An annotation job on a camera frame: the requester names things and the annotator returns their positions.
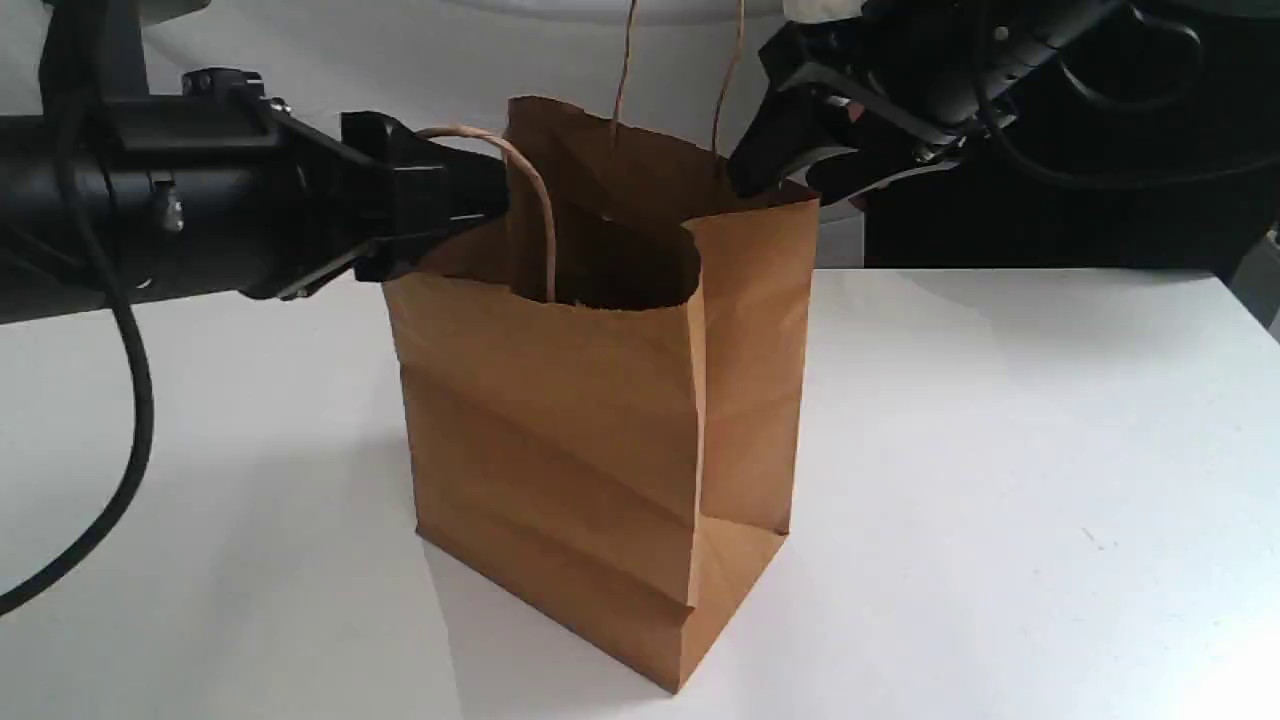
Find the paper bag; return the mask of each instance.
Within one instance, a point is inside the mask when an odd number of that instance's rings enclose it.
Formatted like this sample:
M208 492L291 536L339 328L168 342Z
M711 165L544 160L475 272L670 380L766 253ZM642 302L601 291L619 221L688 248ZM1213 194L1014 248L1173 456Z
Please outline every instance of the paper bag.
M420 533L675 692L790 532L818 202L538 97L512 210L387 286Z

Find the brown paper bag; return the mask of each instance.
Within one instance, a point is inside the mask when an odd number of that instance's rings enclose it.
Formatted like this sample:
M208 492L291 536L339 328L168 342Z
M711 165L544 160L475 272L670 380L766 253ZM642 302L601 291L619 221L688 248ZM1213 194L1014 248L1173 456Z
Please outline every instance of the brown paper bag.
M677 691L790 530L818 204L539 97L508 138L554 202L387 286L420 533Z

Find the white tabletop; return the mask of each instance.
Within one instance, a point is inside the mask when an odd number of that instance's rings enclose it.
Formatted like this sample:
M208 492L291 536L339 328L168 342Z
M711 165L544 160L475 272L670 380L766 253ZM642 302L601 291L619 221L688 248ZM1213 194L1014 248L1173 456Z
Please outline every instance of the white tabletop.
M1280 715L1280 346L1216 281L819 273L795 534L676 700L415 538L376 288L140 310L152 471L13 719ZM110 495L105 315L0 328L0 585Z

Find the black cable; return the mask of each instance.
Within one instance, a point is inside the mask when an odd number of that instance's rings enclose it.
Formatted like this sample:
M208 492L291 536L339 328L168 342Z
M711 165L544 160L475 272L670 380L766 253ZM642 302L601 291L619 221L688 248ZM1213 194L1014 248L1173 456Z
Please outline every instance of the black cable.
M1221 169L1207 169L1187 174L1111 174L1111 176L1078 176L1064 173L1052 168L1046 168L1036 160L1024 155L1018 146L1009 140L1005 129L996 118L996 109L987 88L983 85L983 74L991 63L991 36L995 27L991 24L991 0L978 0L974 4L974 44L970 58L970 81L973 92L978 101L978 119L991 135L996 152L1012 168L1039 182L1064 187L1068 190L1149 190L1174 184L1188 184L1211 179L1251 173L1262 168L1268 168L1280 163L1280 152L1252 158L1240 164Z
M1074 90L1075 94L1089 105L1107 113L1152 113L1189 97L1196 90L1196 83L1199 81L1201 73L1204 69L1204 41L1201 40L1199 33L1185 23L1143 13L1137 5L1130 4L1129 12L1133 14L1134 19L1142 23L1146 28L1167 35L1176 35L1190 41L1196 56L1192 60L1190 69L1183 77L1181 82L1174 90L1156 97L1147 97L1143 100L1117 100L1105 92L1094 90L1087 82L1080 79L1080 77L1071 70L1071 67L1066 64L1066 59L1060 54L1057 56L1057 68L1062 70L1062 77L1065 77L1066 82L1070 83L1071 90Z
M84 206L84 199L76 186L76 170L72 164L76 143L81 128L84 126L90 102L90 96L78 96L59 115L54 164L58 191L61 195L67 214L72 220L76 233L84 245L84 256L102 286L101 290L106 295L106 305L111 309L111 315L115 316L115 324L120 331L120 340L124 342L129 374L133 379L133 447L129 450L129 460L124 466L124 475L120 478L115 495L108 501L102 512L81 537L76 538L76 542L49 565L14 589L0 596L0 618L22 607L49 589L93 552L93 548L115 528L116 523L120 521L120 518L124 516L125 510L133 502L133 497L142 484L142 475L146 474L147 461L151 457L151 437L155 429L155 401L151 395L151 370L147 365L146 348L142 345L142 333L138 331L138 323L133 316L129 299L124 293L124 290L122 290L120 281L111 268L111 263L108 260L106 252L97 240L97 234L93 232L88 209Z

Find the white table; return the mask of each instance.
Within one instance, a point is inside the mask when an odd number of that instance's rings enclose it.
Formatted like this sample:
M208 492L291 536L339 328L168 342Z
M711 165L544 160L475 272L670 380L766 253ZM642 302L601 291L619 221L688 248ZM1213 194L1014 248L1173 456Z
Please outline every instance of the white table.
M1212 279L819 273L796 532L676 700L413 534L381 299L140 311L152 471L0 620L0 715L1280 714L1280 346ZM0 584L105 501L104 315L0 328Z

